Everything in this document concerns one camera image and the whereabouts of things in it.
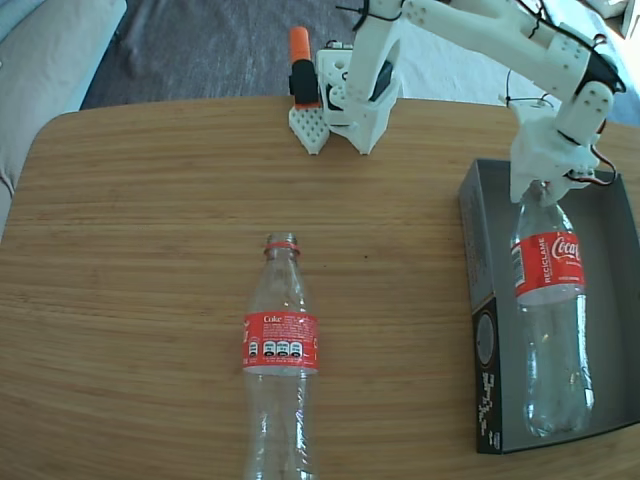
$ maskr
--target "coca-cola logo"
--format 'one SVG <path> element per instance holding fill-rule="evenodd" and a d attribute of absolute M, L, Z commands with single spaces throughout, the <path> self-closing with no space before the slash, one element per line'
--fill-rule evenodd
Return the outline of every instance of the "coca-cola logo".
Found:
<path fill-rule="evenodd" d="M 572 242 L 564 237 L 558 237 L 551 247 L 551 255 L 553 258 L 560 260 L 561 258 L 572 258 L 580 261 L 580 249 L 577 242 Z"/>

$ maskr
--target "empty plastic bottle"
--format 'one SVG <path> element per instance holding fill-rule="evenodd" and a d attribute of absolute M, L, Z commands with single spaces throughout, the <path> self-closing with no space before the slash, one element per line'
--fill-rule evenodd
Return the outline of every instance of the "empty plastic bottle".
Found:
<path fill-rule="evenodd" d="M 317 373 L 316 318 L 291 233 L 272 234 L 244 324 L 244 371 L 252 424 L 245 480 L 316 480 L 310 437 Z"/>
<path fill-rule="evenodd" d="M 511 246 L 526 335 L 527 427 L 541 437 L 582 430 L 594 405 L 582 258 L 569 218 L 541 182 L 522 197 Z"/>

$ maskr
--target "table surface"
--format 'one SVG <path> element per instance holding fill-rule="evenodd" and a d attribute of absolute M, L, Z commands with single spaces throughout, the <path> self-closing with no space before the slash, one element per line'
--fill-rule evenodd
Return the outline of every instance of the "table surface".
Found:
<path fill-rule="evenodd" d="M 475 453 L 458 187 L 507 158 L 504 108 L 400 101 L 369 157 L 306 155 L 287 98 L 65 115 L 31 150 L 0 248 L 0 477 L 237 479 L 242 317 L 271 231 L 320 319 L 322 478 L 636 478 L 640 428 Z M 640 131 L 601 142 L 640 212 Z"/>

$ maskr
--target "gray box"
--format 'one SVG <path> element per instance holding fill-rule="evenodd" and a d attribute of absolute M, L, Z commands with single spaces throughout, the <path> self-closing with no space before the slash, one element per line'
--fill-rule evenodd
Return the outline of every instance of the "gray box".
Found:
<path fill-rule="evenodd" d="M 517 321 L 509 162 L 476 160 L 460 187 L 473 319 L 479 453 L 565 443 L 640 422 L 640 245 L 622 178 L 560 201 L 580 239 L 595 405 L 580 433 L 538 438 L 524 421 L 526 349 Z"/>

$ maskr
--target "white robotic arm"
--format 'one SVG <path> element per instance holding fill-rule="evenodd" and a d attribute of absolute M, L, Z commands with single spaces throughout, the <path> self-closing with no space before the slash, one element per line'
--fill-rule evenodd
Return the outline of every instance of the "white robotic arm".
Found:
<path fill-rule="evenodd" d="M 353 49 L 331 44 L 317 55 L 329 130 L 364 154 L 384 133 L 401 94 L 394 67 L 406 19 L 503 63 L 563 102 L 556 112 L 542 101 L 506 99 L 520 124 L 511 147 L 513 202 L 535 179 L 550 182 L 554 199 L 598 183 L 595 143 L 624 84 L 590 39 L 515 1 L 365 0 Z"/>

